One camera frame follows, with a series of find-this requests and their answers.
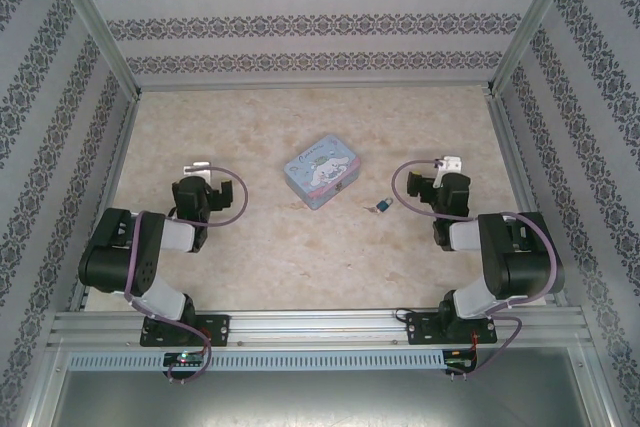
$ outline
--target patterned wallpaper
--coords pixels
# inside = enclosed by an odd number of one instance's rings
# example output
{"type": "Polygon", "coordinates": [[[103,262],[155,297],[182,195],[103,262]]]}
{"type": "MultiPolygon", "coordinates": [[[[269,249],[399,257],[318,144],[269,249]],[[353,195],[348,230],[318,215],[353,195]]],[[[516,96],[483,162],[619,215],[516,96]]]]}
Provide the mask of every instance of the patterned wallpaper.
{"type": "Polygon", "coordinates": [[[0,426],[66,310],[130,100],[70,0],[0,0],[0,426]]]}
{"type": "Polygon", "coordinates": [[[531,0],[95,0],[143,87],[488,81],[531,0]]]}
{"type": "Polygon", "coordinates": [[[622,425],[640,425],[640,0],[554,0],[503,94],[622,425]]]}

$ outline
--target beige floor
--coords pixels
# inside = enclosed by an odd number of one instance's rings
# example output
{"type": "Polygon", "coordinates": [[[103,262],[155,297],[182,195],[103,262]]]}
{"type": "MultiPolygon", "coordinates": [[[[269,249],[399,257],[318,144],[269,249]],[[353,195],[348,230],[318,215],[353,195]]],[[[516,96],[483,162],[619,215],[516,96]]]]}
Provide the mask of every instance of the beige floor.
{"type": "MultiPolygon", "coordinates": [[[[146,93],[115,206],[167,212],[171,182],[192,161],[245,179],[243,218],[210,229],[198,254],[161,254],[160,274],[198,309],[435,306],[480,274],[479,255],[442,252],[431,219],[397,202],[381,215],[365,207],[391,195],[399,164],[445,154],[463,159],[473,214],[515,208],[479,87],[146,93]],[[328,133],[361,157],[362,171],[314,212],[287,187],[283,167],[328,133]]],[[[241,190],[234,187],[237,209],[241,190]]],[[[87,308],[128,306],[92,291],[87,308]]]]}

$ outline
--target blue tin box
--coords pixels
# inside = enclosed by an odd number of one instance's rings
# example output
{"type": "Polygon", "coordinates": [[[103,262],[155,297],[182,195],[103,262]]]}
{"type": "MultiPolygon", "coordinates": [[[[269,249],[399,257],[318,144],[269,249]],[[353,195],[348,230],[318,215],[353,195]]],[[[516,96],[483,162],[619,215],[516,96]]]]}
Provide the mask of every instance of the blue tin box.
{"type": "Polygon", "coordinates": [[[287,185],[316,210],[360,174],[360,158],[335,135],[327,135],[284,167],[287,185]]]}

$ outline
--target metal grate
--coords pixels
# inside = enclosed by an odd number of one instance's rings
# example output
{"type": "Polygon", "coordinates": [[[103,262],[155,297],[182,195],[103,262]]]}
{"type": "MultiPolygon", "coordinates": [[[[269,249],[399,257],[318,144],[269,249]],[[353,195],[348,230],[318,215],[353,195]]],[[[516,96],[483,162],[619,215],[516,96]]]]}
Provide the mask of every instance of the metal grate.
{"type": "MultiPolygon", "coordinates": [[[[77,353],[70,371],[159,371],[164,354],[77,353]]],[[[326,371],[326,370],[424,370],[444,369],[441,350],[338,351],[338,352],[214,352],[208,370],[219,372],[326,371]]],[[[177,367],[176,370],[197,370],[177,367]]]]}

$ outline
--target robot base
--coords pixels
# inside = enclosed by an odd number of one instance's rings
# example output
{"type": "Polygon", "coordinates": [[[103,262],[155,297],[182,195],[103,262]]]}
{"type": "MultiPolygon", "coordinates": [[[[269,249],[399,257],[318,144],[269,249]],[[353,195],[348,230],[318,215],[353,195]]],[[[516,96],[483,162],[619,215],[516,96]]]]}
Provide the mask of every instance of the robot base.
{"type": "MultiPolygon", "coordinates": [[[[189,296],[186,297],[184,313],[180,322],[204,333],[209,337],[212,347],[226,347],[231,317],[228,315],[197,315],[193,301],[189,296]]],[[[202,347],[202,339],[179,327],[145,317],[140,334],[140,345],[142,347],[202,347]]]]}
{"type": "Polygon", "coordinates": [[[478,344],[498,341],[489,319],[461,319],[456,315],[453,290],[444,296],[438,312],[411,312],[405,317],[409,345],[470,344],[475,334],[478,344]]]}

